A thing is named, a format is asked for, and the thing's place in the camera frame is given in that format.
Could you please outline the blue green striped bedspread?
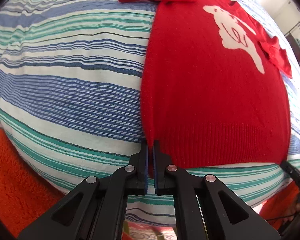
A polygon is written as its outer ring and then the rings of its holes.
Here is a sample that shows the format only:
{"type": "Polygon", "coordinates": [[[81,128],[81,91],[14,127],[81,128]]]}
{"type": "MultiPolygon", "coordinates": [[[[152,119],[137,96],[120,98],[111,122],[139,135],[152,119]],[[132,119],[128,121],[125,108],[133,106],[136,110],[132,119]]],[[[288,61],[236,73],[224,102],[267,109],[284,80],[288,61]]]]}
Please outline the blue green striped bedspread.
{"type": "MultiPolygon", "coordinates": [[[[297,60],[255,0],[232,1],[286,51],[292,74],[282,76],[291,128],[285,160],[300,168],[297,60]]],[[[0,7],[0,128],[21,158],[62,192],[126,165],[146,139],[141,80],[157,7],[120,0],[5,0],[0,7]]],[[[256,207],[279,203],[287,191],[290,179],[279,164],[185,169],[215,174],[256,207]]]]}

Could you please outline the red sweater with white rabbit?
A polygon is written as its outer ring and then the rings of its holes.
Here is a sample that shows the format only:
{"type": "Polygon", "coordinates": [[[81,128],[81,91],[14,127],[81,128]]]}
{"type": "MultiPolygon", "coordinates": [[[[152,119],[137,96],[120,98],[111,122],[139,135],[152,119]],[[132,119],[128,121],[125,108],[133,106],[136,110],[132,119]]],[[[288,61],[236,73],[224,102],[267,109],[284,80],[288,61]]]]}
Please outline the red sweater with white rabbit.
{"type": "Polygon", "coordinates": [[[232,0],[158,3],[141,80],[149,147],[183,168],[285,160],[292,70],[276,37],[232,0]]]}

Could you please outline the patterned floor rug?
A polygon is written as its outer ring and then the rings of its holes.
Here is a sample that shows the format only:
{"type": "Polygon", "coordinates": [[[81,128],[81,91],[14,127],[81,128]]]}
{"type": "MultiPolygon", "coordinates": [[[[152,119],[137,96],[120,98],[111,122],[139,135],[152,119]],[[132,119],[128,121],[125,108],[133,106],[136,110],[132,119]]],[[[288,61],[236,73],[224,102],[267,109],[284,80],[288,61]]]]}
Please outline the patterned floor rug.
{"type": "Polygon", "coordinates": [[[122,239],[178,239],[175,228],[151,226],[133,223],[127,220],[123,223],[122,239]]]}

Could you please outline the orange fleece garment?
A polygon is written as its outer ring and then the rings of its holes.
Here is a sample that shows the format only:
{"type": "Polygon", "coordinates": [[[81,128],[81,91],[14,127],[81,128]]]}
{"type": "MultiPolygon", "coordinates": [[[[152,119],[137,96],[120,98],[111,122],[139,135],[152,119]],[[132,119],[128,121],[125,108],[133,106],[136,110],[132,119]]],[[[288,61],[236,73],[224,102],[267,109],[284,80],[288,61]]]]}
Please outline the orange fleece garment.
{"type": "Polygon", "coordinates": [[[17,237],[64,193],[37,174],[0,128],[0,220],[17,237]]]}

